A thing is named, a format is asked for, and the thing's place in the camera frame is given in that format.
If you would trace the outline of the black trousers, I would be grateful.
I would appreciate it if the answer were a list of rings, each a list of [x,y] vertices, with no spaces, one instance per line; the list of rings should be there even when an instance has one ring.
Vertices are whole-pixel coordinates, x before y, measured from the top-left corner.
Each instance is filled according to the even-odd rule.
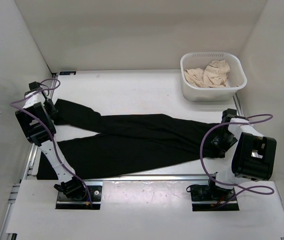
[[[165,114],[101,115],[71,101],[55,103],[57,126],[94,136],[60,141],[58,146],[81,179],[110,178],[204,158],[223,158],[211,141],[220,129]]]

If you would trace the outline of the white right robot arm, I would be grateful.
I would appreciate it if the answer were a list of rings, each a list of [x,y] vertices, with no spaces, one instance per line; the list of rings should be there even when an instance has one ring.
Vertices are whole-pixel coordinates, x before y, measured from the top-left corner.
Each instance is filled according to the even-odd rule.
[[[237,146],[231,165],[215,173],[214,179],[218,182],[210,180],[206,187],[206,194],[212,200],[228,195],[233,184],[268,181],[273,174],[277,141],[262,135],[248,122],[235,109],[223,111],[222,123],[231,124],[222,126],[211,143],[219,150],[219,157],[233,145]]]

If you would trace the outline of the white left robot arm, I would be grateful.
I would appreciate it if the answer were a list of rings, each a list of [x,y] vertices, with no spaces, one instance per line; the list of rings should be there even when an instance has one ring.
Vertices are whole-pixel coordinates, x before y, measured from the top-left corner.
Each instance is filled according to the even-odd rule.
[[[88,201],[87,186],[67,162],[54,137],[56,129],[51,118],[57,110],[46,92],[55,88],[44,88],[43,83],[31,82],[24,98],[10,106],[16,109],[15,117],[26,139],[41,150],[55,171],[59,183],[54,188],[69,199]]]

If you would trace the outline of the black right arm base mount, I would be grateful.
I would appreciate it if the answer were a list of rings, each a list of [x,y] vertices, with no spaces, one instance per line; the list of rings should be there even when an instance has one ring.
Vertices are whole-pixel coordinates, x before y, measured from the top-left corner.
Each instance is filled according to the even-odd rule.
[[[224,189],[209,185],[193,184],[186,188],[191,195],[193,212],[239,211],[234,189]]]

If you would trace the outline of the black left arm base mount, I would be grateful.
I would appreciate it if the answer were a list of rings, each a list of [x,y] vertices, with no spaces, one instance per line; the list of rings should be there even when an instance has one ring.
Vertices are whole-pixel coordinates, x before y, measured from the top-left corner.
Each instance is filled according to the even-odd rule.
[[[102,198],[102,181],[85,181],[86,187],[65,194],[59,184],[54,188],[58,191],[55,208],[57,210],[100,210]]]

